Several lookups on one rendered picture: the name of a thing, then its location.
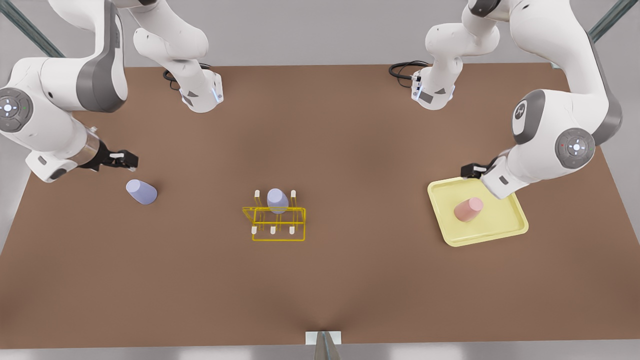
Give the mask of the pink cup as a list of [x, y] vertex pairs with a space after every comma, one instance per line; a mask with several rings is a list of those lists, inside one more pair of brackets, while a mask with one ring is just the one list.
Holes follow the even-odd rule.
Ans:
[[478, 197], [472, 197], [458, 203], [454, 208], [454, 215], [459, 221], [468, 223], [475, 219], [483, 210], [484, 203]]

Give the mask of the silver frame post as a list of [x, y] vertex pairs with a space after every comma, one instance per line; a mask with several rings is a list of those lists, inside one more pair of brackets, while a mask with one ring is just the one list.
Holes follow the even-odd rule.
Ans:
[[617, 0], [615, 4], [589, 30], [594, 43], [599, 41], [639, 0]]
[[313, 360], [341, 360], [336, 347], [342, 344], [341, 331], [308, 331], [305, 344], [315, 347]]
[[0, 13], [45, 55], [52, 58], [66, 57], [11, 0], [0, 0]]

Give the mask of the pale yellow tray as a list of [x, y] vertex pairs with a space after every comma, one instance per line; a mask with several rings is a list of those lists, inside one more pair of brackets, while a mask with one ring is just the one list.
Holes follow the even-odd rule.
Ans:
[[[529, 229], [516, 194], [497, 199], [477, 178], [447, 178], [427, 187], [439, 230], [448, 245], [457, 248], [524, 234]], [[455, 216], [455, 207], [471, 198], [483, 202], [483, 209], [470, 221]]]

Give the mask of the lavender cup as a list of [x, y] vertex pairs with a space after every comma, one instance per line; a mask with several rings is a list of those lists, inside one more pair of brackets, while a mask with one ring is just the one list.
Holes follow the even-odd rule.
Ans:
[[267, 193], [267, 207], [274, 214], [283, 214], [290, 205], [286, 194], [278, 188], [272, 188]]
[[150, 205], [158, 196], [158, 191], [149, 183], [132, 179], [126, 183], [126, 191], [140, 204]]

